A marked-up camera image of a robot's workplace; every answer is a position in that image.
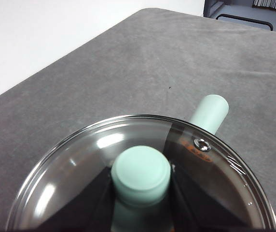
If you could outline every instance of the gray table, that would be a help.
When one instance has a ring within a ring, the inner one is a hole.
[[[145,9],[0,96],[0,230],[27,174],[62,138],[118,115],[189,119],[212,93],[230,103],[218,137],[276,212],[276,32]]]

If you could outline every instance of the stainless steel rim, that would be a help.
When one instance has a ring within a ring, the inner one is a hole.
[[[88,125],[74,133],[72,133],[71,135],[69,135],[68,137],[66,137],[65,139],[63,139],[61,142],[57,143],[52,149],[50,149],[38,162],[37,164],[34,166],[34,168],[32,169],[32,171],[28,174],[28,176],[26,177],[26,179],[24,180],[22,186],[20,187],[19,192],[16,195],[16,198],[12,204],[7,222],[6,222],[6,230],[12,230],[14,229],[14,223],[15,223],[15,218],[17,215],[17,209],[21,203],[21,200],[23,199],[24,195],[27,192],[27,189],[29,187],[29,185],[31,184],[33,178],[35,177],[37,171],[40,169],[40,167],[42,167],[45,162],[60,148],[62,147],[64,144],[66,144],[68,141],[72,140],[73,138],[75,138],[76,136],[78,136],[79,134],[92,129],[93,127],[100,125],[100,124],[104,124],[104,123],[110,123],[116,120],[122,120],[122,119],[128,119],[128,118],[148,118],[148,119],[157,119],[157,120],[164,120],[164,121],[169,121],[172,123],[181,123],[184,124],[186,126],[190,126],[193,127],[195,129],[201,130],[203,131],[207,136],[212,137],[213,139],[219,141],[220,143],[224,144],[226,146],[226,148],[228,149],[229,152],[233,153],[235,157],[238,158],[238,161],[242,164],[242,167],[244,168],[244,170],[248,173],[248,177],[250,179],[250,181],[252,182],[252,185],[254,186],[256,192],[258,193],[259,197],[262,199],[263,202],[263,206],[265,209],[265,213],[268,219],[268,227],[270,229],[274,229],[276,230],[276,217],[273,211],[273,208],[271,207],[266,194],[264,193],[259,181],[257,180],[257,178],[255,177],[255,175],[253,174],[253,172],[251,171],[251,169],[245,164],[245,162],[237,155],[236,152],[234,152],[225,142],[223,142],[222,140],[220,140],[219,138],[217,138],[216,136],[214,136],[213,134],[207,132],[206,130],[191,124],[189,122],[180,120],[180,119],[176,119],[176,118],[171,118],[171,117],[167,117],[167,116],[159,116],[159,115],[124,115],[124,116],[117,116],[117,117],[112,117],[112,118],[108,118],[96,123],[93,123],[91,125]]]

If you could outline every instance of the pot lid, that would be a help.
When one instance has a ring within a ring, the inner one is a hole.
[[[173,171],[180,167],[207,196],[248,226],[276,229],[259,182],[228,145],[193,124],[153,115],[100,121],[57,144],[26,178],[7,229],[40,226],[109,169],[123,151],[138,145],[160,151]]]

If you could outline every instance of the black handle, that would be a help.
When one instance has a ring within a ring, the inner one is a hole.
[[[269,26],[270,30],[273,30],[273,25],[266,21],[261,21],[253,18],[245,18],[245,17],[240,17],[236,15],[231,15],[231,14],[220,14],[219,16],[216,17],[216,19],[219,19],[219,17],[233,18],[233,19],[238,19],[238,20],[247,21],[251,23],[263,24],[263,25]]]

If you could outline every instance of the pot handle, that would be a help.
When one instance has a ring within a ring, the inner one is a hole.
[[[228,110],[229,105],[225,98],[216,94],[207,95],[200,101],[189,122],[215,134]]]

